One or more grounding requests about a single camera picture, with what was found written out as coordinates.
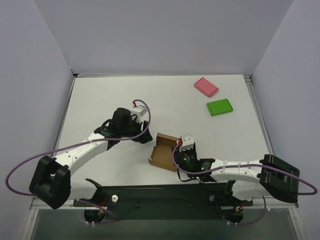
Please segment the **brown cardboard paper box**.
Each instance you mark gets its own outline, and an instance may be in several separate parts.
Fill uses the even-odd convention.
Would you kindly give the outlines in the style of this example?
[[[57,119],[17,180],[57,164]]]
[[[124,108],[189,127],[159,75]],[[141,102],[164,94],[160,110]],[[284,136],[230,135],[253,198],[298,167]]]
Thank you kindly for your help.
[[[177,168],[173,163],[172,152],[177,140],[177,137],[158,133],[155,146],[148,160],[149,164],[167,171],[176,172]]]

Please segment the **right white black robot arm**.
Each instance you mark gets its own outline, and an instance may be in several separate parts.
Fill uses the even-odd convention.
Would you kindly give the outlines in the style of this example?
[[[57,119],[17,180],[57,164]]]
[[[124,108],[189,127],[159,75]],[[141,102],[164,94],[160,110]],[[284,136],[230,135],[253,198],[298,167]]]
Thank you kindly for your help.
[[[197,158],[196,148],[172,150],[173,164],[191,179],[203,183],[232,182],[232,196],[240,201],[272,196],[285,203],[297,203],[300,171],[272,154],[262,159],[232,162]]]

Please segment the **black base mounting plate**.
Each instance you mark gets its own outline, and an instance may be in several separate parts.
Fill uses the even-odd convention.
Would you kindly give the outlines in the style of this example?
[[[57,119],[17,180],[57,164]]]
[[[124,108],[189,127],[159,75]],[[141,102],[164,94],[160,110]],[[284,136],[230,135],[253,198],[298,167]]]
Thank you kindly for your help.
[[[103,186],[92,199],[74,200],[86,207],[88,221],[107,220],[219,220],[223,214],[243,217],[238,207],[251,207],[251,200],[232,196],[233,183]]]

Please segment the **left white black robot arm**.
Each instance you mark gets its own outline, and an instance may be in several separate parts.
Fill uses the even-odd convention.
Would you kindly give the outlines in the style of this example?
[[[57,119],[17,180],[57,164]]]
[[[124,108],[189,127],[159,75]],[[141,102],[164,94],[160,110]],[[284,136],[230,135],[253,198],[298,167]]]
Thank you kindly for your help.
[[[29,191],[52,209],[60,208],[68,200],[85,199],[92,206],[100,204],[103,194],[98,189],[101,185],[88,177],[73,180],[72,176],[91,159],[120,141],[150,142],[153,139],[149,132],[150,121],[142,119],[145,114],[150,114],[147,106],[119,107],[111,119],[96,128],[83,142],[54,157],[43,156],[37,163]]]

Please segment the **aluminium table frame rail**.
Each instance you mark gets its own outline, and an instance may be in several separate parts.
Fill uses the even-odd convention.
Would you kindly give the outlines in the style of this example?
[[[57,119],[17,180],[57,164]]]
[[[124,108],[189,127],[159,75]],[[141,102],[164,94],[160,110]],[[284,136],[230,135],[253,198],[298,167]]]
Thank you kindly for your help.
[[[198,75],[191,76],[115,76],[78,77],[74,81],[58,147],[88,139],[96,128],[113,116],[117,108],[129,109],[133,100],[150,108],[145,119],[149,131],[180,137],[190,134],[199,158],[228,162],[251,162],[270,153],[270,144],[251,91],[242,75],[209,75],[218,87],[212,100],[228,99],[233,110],[211,116],[206,104],[210,99],[194,87]],[[72,172],[76,189],[102,186],[174,185],[181,176],[149,163],[155,141],[146,144],[121,141],[110,150],[89,160]]]

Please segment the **green paper box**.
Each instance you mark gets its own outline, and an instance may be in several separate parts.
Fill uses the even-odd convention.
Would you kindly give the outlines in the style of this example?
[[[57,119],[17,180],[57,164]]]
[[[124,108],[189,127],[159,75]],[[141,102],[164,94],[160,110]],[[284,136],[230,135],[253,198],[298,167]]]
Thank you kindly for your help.
[[[212,101],[212,102],[207,102],[206,107],[207,107],[209,114],[212,117],[217,116],[217,115],[230,113],[234,110],[230,101],[227,98]]]

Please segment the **pink paper box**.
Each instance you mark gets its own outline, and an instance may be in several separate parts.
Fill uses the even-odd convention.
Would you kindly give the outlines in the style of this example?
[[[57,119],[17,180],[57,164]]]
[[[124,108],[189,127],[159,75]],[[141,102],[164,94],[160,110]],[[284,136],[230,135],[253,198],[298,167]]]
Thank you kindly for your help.
[[[208,98],[211,98],[219,91],[219,88],[208,81],[205,77],[201,77],[193,86]]]

